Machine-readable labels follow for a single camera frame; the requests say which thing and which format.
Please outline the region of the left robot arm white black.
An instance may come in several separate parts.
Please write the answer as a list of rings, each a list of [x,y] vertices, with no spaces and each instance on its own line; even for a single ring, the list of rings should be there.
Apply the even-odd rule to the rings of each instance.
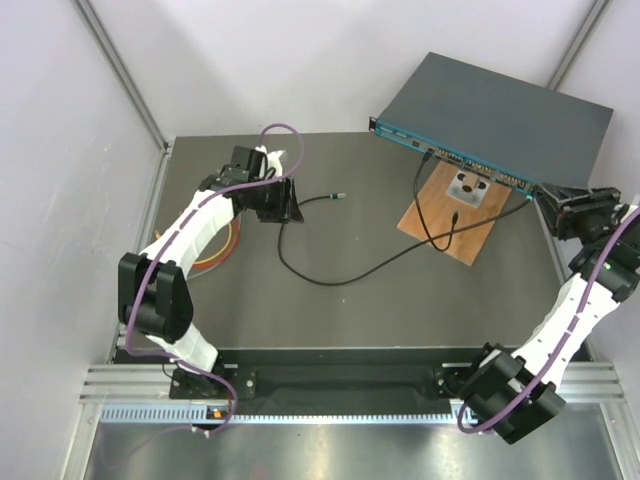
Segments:
[[[180,216],[139,253],[118,263],[119,321],[161,348],[161,355],[186,363],[192,384],[205,396],[226,387],[216,366],[217,349],[193,322],[187,276],[210,241],[252,210],[266,223],[300,222],[295,185],[284,171],[287,154],[265,146],[234,148],[231,160],[206,177]]]

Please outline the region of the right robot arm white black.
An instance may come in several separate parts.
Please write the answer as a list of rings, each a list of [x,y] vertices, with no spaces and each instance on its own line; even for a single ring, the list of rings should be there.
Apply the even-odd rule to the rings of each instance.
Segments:
[[[581,244],[571,274],[529,339],[512,353],[485,345],[457,393],[462,433],[491,430],[509,444],[560,413],[558,389],[573,355],[639,287],[638,205],[613,187],[541,184],[536,200],[553,237]]]

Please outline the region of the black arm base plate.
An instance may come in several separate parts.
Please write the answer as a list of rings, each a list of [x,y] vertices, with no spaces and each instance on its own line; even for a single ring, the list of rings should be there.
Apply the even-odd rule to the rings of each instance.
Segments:
[[[454,371],[480,362],[481,348],[227,349],[205,370],[228,381],[241,399],[266,398],[283,388],[303,392],[415,391],[454,394]]]

